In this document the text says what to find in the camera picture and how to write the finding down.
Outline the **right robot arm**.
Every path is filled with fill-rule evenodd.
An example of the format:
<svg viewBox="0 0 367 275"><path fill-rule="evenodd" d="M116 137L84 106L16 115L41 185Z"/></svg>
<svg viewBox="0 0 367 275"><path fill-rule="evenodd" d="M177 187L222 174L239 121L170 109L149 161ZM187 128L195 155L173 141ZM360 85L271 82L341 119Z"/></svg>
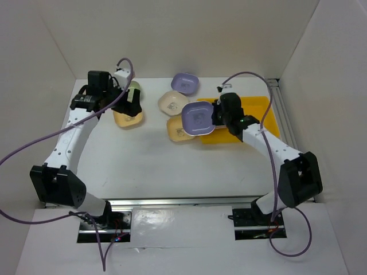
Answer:
<svg viewBox="0 0 367 275"><path fill-rule="evenodd" d="M302 153L270 133L262 123L246 115L236 93L225 93L214 101L212 120L227 127L230 134L253 147L271 163L274 190L254 201L252 222L264 224L270 214L295 208L323 191L317 157Z"/></svg>

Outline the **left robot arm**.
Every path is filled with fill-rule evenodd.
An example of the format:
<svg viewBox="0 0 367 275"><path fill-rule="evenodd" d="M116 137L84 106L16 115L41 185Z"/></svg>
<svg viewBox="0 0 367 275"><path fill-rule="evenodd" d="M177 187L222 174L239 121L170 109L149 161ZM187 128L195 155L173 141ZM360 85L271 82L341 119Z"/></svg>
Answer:
<svg viewBox="0 0 367 275"><path fill-rule="evenodd" d="M141 113L140 89L132 86L133 78L129 69L113 74L88 72L88 82L72 99L67 124L54 150L42 165L30 170L41 202L86 212L101 229L112 224L111 204L87 192L85 183L77 177L77 168L91 132L107 109L129 116Z"/></svg>

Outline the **purple panda plate front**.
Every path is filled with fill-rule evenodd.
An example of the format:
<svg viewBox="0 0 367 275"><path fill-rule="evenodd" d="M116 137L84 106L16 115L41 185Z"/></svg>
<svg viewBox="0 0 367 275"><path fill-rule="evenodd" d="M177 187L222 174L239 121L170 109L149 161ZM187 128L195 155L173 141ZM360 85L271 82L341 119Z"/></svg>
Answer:
<svg viewBox="0 0 367 275"><path fill-rule="evenodd" d="M187 103L181 112L183 130L190 136L208 135L215 130L213 105L208 101Z"/></svg>

